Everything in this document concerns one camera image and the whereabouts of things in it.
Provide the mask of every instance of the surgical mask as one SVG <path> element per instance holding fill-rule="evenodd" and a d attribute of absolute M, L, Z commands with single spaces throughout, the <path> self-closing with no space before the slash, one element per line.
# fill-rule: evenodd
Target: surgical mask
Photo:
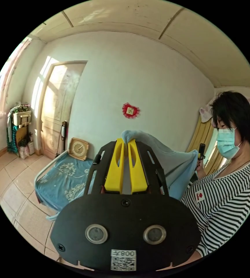
<path fill-rule="evenodd" d="M 232 159 L 239 151 L 240 144 L 235 146 L 235 129 L 218 130 L 217 148 L 224 158 Z"/>

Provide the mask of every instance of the basket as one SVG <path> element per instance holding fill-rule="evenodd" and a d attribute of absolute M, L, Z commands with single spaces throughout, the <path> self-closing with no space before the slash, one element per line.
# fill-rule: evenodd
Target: basket
<path fill-rule="evenodd" d="M 31 123 L 31 111 L 26 112 L 17 112 L 13 114 L 13 124 L 16 126 L 24 125 Z"/>

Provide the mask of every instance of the qr code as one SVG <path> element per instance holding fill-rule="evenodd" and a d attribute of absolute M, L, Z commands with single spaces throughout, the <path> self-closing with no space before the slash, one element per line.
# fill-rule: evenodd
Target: qr code
<path fill-rule="evenodd" d="M 136 270 L 136 257 L 111 257 L 111 270 Z"/>

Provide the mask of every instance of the black hair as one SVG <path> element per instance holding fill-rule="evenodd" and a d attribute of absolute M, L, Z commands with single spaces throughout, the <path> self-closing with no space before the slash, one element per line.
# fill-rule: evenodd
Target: black hair
<path fill-rule="evenodd" d="M 223 121 L 228 128 L 233 122 L 240 132 L 242 142 L 250 143 L 250 103 L 241 93 L 228 91 L 219 93 L 211 105 L 213 122 L 218 128 L 218 121 Z"/>

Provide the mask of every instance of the door frame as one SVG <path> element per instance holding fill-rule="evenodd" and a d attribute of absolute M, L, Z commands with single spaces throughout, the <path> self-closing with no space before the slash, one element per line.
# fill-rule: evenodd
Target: door frame
<path fill-rule="evenodd" d="M 37 120 L 36 120 L 36 129 L 37 129 L 37 143 L 38 143 L 38 155 L 43 154 L 43 146 L 42 146 L 42 109 L 43 109 L 43 104 L 44 104 L 44 98 L 45 98 L 45 92 L 48 86 L 48 82 L 50 80 L 50 77 L 52 75 L 52 71 L 54 67 L 56 66 L 62 66 L 62 65 L 70 65 L 70 64 L 87 64 L 88 61 L 81 60 L 81 61 L 65 61 L 65 62 L 58 62 L 58 63 L 53 63 L 50 65 L 50 68 L 48 70 L 47 76 L 43 82 L 43 87 L 41 90 L 40 98 L 39 98 L 39 107 L 38 107 L 38 115 L 37 115 Z"/>

